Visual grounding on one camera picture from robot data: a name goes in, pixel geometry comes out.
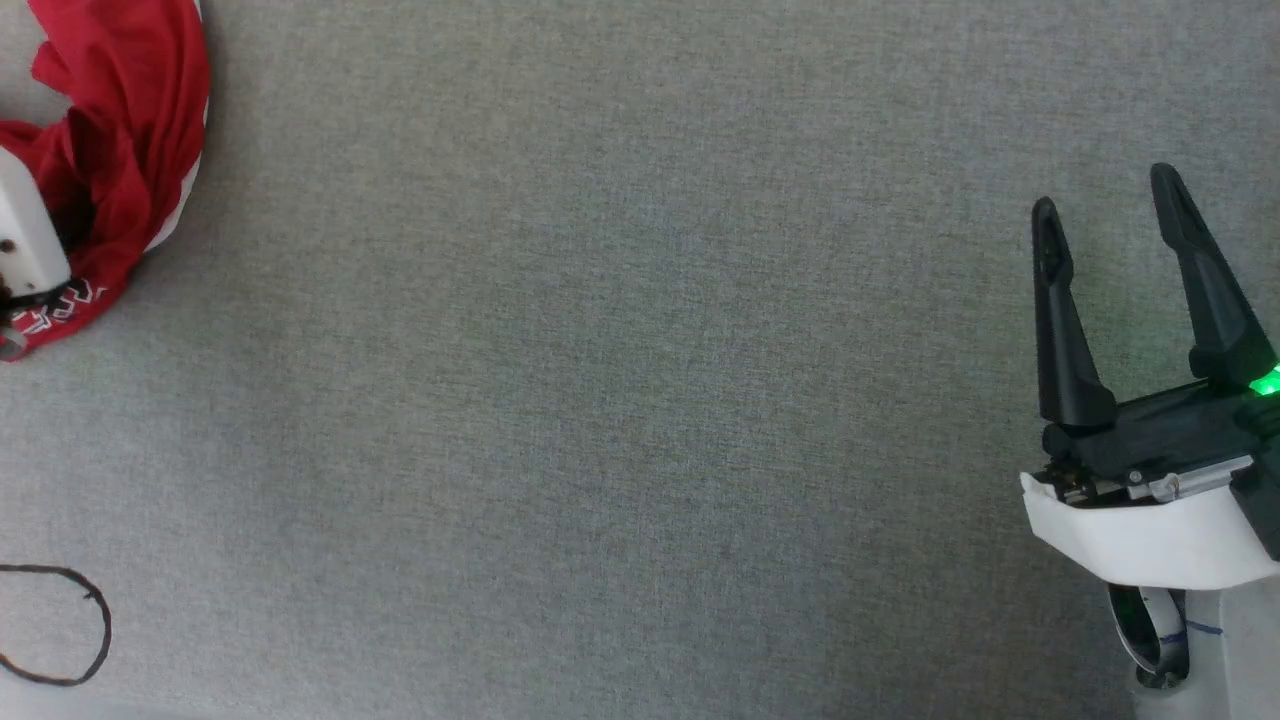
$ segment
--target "red cloth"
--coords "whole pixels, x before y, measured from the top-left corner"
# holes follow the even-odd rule
[[[209,58],[195,0],[29,0],[49,40],[31,74],[72,108],[38,128],[0,120],[0,145],[36,177],[50,214],[92,219],[61,297],[13,318],[28,351],[114,302],[200,158]]]

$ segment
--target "gray fabric surface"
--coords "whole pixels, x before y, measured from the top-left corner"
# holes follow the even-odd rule
[[[188,214],[0,368],[3,556],[180,714],[1124,717],[1018,497],[1029,209],[1120,396],[1187,377],[1155,160],[1280,331],[1277,8],[210,0]],[[65,594],[0,648],[91,656]]]

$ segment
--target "white object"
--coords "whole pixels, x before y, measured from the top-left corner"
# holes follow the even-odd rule
[[[15,296],[49,292],[72,277],[36,178],[0,147],[0,275]]]
[[[1129,679],[1138,720],[1275,720],[1280,579],[1187,593],[1190,670],[1175,688]]]
[[[1229,487],[1166,505],[1080,509],[1027,473],[1021,483],[1036,537],[1110,583],[1215,591],[1280,575]]]

